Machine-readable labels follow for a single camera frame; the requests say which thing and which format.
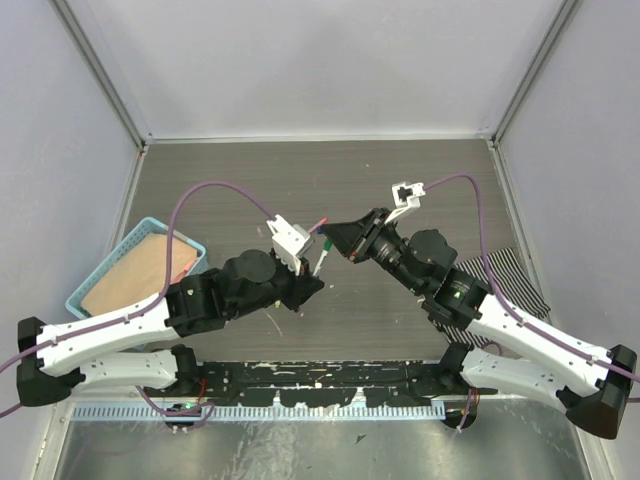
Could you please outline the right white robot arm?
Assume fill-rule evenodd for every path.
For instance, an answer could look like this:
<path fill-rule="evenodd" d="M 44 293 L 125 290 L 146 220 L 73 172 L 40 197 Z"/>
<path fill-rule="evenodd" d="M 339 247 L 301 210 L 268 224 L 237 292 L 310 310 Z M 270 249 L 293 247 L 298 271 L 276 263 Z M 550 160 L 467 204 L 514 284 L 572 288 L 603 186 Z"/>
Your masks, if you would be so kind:
<path fill-rule="evenodd" d="M 333 247 L 354 264 L 375 261 L 421 298 L 429 320 L 492 340 L 516 353 L 508 359 L 452 343 L 441 358 L 440 382 L 451 394 L 495 389 L 544 403 L 576 427 L 603 439 L 618 436 L 637 355 L 623 346 L 590 344 L 531 316 L 481 279 L 455 267 L 455 249 L 436 229 L 401 237 L 386 208 L 322 226 Z"/>

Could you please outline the pink highlighter pen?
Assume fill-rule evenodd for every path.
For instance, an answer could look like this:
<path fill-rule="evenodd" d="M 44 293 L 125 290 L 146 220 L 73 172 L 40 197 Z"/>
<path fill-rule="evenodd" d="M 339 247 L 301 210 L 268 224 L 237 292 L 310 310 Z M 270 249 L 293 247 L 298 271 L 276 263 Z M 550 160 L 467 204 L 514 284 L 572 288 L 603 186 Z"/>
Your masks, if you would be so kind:
<path fill-rule="evenodd" d="M 309 229 L 308 232 L 310 234 L 313 233 L 317 233 L 321 230 L 322 226 L 327 222 L 328 218 L 327 217 L 323 217 L 322 219 L 320 219 L 319 221 L 317 221 L 314 225 L 312 225 Z"/>

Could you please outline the white marker green end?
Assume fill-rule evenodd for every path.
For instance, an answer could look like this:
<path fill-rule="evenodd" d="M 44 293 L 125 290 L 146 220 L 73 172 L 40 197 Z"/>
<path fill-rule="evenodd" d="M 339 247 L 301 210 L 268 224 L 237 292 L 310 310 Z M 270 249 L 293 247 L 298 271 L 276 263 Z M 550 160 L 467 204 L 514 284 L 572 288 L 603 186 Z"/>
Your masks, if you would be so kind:
<path fill-rule="evenodd" d="M 321 268 L 322 268 L 322 266 L 323 266 L 323 264 L 324 264 L 324 262 L 325 262 L 325 260 L 326 260 L 326 258 L 328 256 L 328 254 L 329 254 L 329 250 L 326 250 L 326 249 L 322 250 L 322 252 L 321 252 L 321 254 L 319 256 L 319 259 L 318 259 L 318 261 L 317 261 L 317 263 L 316 263 L 316 265 L 314 267 L 313 276 L 315 276 L 315 277 L 319 276 L 320 270 L 321 270 Z"/>

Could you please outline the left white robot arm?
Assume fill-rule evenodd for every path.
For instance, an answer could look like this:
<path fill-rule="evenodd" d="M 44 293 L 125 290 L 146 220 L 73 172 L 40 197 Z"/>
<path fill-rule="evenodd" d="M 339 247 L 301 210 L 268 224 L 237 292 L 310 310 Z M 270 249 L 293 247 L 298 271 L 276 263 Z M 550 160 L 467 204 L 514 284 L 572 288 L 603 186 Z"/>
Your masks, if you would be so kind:
<path fill-rule="evenodd" d="M 23 407 L 57 403 L 88 380 L 83 365 L 103 355 L 220 330 L 275 303 L 298 311 L 324 286 L 307 260 L 294 272 L 274 252 L 248 250 L 220 268 L 184 277 L 165 294 L 114 312 L 67 324 L 22 319 L 17 325 L 19 402 Z"/>

